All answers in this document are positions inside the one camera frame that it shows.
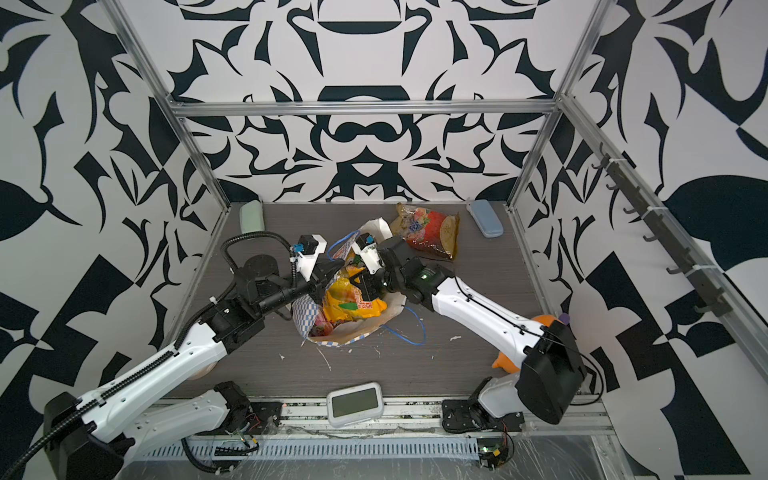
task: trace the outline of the red snack package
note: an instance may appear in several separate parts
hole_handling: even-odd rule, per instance
[[[447,215],[416,205],[397,204],[398,217],[389,225],[408,245],[440,258],[456,256],[458,214]]]

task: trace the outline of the white debris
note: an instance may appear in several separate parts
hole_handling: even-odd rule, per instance
[[[315,348],[317,349],[318,352],[320,352],[320,347],[316,346]],[[323,356],[323,360],[326,361],[326,365],[328,366],[328,371],[330,372],[331,371],[331,364],[328,363],[328,359],[326,358],[325,354],[323,354],[323,352],[320,352],[320,355],[322,355]]]

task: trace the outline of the hook rack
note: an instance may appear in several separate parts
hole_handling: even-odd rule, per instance
[[[624,208],[626,214],[642,212],[641,219],[651,231],[650,236],[643,235],[643,240],[658,241],[676,265],[673,269],[668,267],[667,273],[670,275],[685,273],[685,277],[707,305],[702,313],[708,311],[716,316],[723,316],[732,311],[733,307],[723,298],[723,289],[715,284],[715,276],[707,272],[707,270],[716,269],[717,266],[693,260],[691,247],[686,247],[690,238],[686,241],[681,233],[681,231],[684,233],[684,230],[676,226],[669,210],[663,204],[659,204],[658,199],[652,200],[655,196],[650,192],[650,188],[639,180],[626,159],[606,159],[606,157],[601,162],[601,167],[605,168],[608,176],[614,181],[614,185],[607,185],[608,190],[620,190],[629,200],[632,208]]]

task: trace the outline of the yellow snack bag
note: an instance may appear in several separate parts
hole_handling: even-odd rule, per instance
[[[386,310],[386,302],[379,298],[372,302],[362,299],[360,289],[353,286],[348,278],[340,277],[326,291],[323,313],[334,325],[355,319],[379,316]]]

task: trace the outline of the metal vent grille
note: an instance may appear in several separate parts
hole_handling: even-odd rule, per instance
[[[190,440],[190,448],[200,459],[210,458],[217,446],[231,441]],[[249,460],[341,460],[367,458],[455,458],[476,460],[476,439],[295,439],[266,440]],[[147,453],[143,460],[181,460],[184,450],[180,443]]]

